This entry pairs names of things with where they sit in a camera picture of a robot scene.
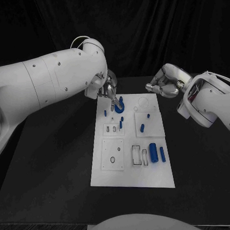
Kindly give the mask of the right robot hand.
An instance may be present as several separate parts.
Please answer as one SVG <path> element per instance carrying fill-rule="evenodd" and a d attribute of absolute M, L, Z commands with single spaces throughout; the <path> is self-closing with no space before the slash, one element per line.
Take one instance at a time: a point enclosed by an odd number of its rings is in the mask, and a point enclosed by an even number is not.
<path fill-rule="evenodd" d="M 149 92 L 166 98 L 175 98 L 180 92 L 185 93 L 193 77 L 182 68 L 166 63 L 145 85 Z"/>

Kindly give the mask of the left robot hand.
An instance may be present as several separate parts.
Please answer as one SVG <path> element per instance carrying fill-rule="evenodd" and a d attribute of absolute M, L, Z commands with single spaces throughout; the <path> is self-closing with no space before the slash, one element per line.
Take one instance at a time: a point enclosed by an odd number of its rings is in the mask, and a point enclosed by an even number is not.
<path fill-rule="evenodd" d="M 99 97 L 109 98 L 111 100 L 111 111 L 113 111 L 115 107 L 119 110 L 123 109 L 123 105 L 116 97 L 116 87 L 117 78 L 115 73 L 111 69 L 108 69 L 106 81 L 104 85 L 98 89 L 97 94 Z"/>

